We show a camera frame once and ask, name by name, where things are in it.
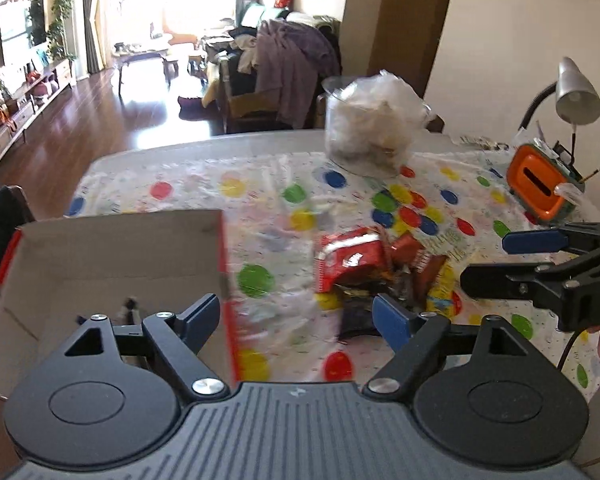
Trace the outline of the clear jar with plastic bag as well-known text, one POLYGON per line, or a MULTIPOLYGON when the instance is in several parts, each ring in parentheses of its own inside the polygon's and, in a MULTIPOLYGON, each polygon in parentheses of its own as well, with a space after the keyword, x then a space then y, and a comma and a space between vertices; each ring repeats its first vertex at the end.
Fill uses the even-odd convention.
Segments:
POLYGON ((395 74, 329 77, 325 148, 329 158, 362 177, 398 174, 412 142, 437 115, 410 84, 395 74))

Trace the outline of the red white cardboard box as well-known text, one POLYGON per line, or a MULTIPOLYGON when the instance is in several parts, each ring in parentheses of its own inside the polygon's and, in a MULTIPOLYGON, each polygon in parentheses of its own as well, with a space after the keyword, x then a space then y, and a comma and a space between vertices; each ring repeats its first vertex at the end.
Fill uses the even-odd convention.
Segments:
POLYGON ((142 315, 225 298, 224 255, 218 210, 25 224, 0 269, 0 395, 76 330, 78 316, 116 318, 129 298, 142 315))

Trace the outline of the red snack bag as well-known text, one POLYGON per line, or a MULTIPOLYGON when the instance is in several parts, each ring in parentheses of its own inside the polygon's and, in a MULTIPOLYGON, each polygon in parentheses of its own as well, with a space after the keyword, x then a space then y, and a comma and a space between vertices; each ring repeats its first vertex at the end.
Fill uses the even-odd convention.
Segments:
POLYGON ((358 286, 390 280, 392 262, 386 231, 381 226, 358 226, 320 236, 314 245, 315 291, 335 285, 358 286))

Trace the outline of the long wooden tv console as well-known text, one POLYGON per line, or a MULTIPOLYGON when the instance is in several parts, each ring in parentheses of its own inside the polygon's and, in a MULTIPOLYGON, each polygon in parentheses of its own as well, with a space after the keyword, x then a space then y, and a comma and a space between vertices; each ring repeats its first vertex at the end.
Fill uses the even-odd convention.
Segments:
POLYGON ((41 118, 47 107, 76 85, 72 62, 68 58, 50 63, 40 76, 15 92, 15 113, 0 126, 0 162, 19 141, 27 140, 27 132, 41 118))

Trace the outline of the yellow minion packet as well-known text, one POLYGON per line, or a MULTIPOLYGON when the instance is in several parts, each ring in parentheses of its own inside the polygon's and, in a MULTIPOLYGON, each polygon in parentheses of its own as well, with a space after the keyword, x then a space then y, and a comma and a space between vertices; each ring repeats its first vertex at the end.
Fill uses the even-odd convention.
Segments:
POLYGON ((456 318, 463 310, 463 301, 457 289, 454 268, 446 262, 426 297, 426 310, 450 318, 456 318))

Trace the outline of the orange green holder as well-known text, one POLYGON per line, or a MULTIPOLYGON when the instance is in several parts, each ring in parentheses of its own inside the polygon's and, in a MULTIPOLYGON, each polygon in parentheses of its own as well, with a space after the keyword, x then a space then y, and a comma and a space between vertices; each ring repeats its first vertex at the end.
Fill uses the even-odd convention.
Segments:
POLYGON ((539 148, 535 142, 517 148, 506 172, 509 192, 531 217, 541 224, 564 220, 574 205, 555 193, 560 184, 572 184, 585 190, 582 176, 566 166, 551 148, 539 148))

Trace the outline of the balloon birthday tablecloth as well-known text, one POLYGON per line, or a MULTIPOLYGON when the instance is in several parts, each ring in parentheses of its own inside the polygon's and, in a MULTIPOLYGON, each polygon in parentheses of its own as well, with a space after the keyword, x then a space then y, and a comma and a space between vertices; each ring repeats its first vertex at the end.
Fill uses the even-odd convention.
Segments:
POLYGON ((338 339, 340 299, 334 290, 316 292, 314 280, 320 236, 381 226, 390 240, 410 232, 433 254, 448 256, 463 301, 452 321, 475 325, 489 313, 504 316, 592 398, 600 388, 595 335, 571 340, 550 312, 521 301, 473 300, 458 284, 468 264, 506 259, 506 234, 534 225, 507 191, 505 164, 496 155, 421 154, 396 177, 378 180, 350 174, 319 152, 204 159, 160 148, 96 162, 68 213, 222 211, 242 380, 321 380, 336 352, 361 382, 385 364, 390 351, 379 338, 338 339))

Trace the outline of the silver desk lamp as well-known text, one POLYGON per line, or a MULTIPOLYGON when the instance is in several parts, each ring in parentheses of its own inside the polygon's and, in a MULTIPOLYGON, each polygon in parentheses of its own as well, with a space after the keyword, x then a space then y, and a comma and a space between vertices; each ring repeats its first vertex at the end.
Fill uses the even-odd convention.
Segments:
POLYGON ((541 90, 524 112, 518 126, 518 138, 527 133, 533 115, 551 96, 555 98, 557 116, 572 127, 570 162, 573 164, 577 128, 592 125, 600 118, 600 96, 576 62, 564 56, 558 64, 557 79, 541 90))

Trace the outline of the brown snack packet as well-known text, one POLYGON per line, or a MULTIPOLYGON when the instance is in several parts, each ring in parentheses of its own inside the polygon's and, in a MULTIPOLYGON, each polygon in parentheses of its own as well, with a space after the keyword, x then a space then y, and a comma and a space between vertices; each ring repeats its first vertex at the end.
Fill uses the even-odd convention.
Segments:
POLYGON ((412 295, 416 304, 426 304, 428 292, 448 261, 448 256, 432 254, 422 242, 406 232, 390 244, 390 257, 396 270, 406 269, 411 275, 412 295))

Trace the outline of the purple blanket on sofa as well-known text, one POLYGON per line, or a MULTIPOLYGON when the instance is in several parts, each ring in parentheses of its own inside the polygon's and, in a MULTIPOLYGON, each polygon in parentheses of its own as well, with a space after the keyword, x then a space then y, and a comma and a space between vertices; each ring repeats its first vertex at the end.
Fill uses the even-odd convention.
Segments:
POLYGON ((318 83, 341 74, 337 39, 314 26, 267 20, 257 32, 256 93, 275 107, 278 122, 301 129, 318 83))

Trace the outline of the wall television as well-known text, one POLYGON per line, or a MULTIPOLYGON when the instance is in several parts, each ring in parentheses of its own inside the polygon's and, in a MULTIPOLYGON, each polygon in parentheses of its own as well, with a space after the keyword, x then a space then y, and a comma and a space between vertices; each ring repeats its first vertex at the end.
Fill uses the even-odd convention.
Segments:
POLYGON ((0 4, 0 68, 26 65, 46 43, 44 0, 9 0, 0 4))

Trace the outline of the dark coffee table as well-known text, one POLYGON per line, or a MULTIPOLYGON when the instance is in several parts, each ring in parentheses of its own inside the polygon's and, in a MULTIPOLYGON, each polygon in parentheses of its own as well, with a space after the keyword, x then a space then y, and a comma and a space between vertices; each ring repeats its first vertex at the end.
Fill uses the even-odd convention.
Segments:
POLYGON ((112 52, 111 57, 114 61, 114 67, 118 71, 118 96, 122 96, 124 73, 131 65, 159 60, 163 78, 168 88, 171 87, 172 80, 178 76, 180 71, 178 58, 170 46, 145 47, 119 42, 114 45, 114 52, 112 52))

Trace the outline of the black sesame snack packet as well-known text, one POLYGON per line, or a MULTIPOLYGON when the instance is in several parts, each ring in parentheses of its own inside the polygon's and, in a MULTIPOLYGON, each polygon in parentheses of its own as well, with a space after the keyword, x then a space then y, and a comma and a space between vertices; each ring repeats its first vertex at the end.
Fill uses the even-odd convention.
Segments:
POLYGON ((358 336, 380 336, 373 323, 372 315, 373 300, 377 295, 388 295, 400 306, 403 304, 384 283, 358 286, 336 285, 335 292, 340 299, 342 310, 338 330, 340 341, 351 340, 358 336))

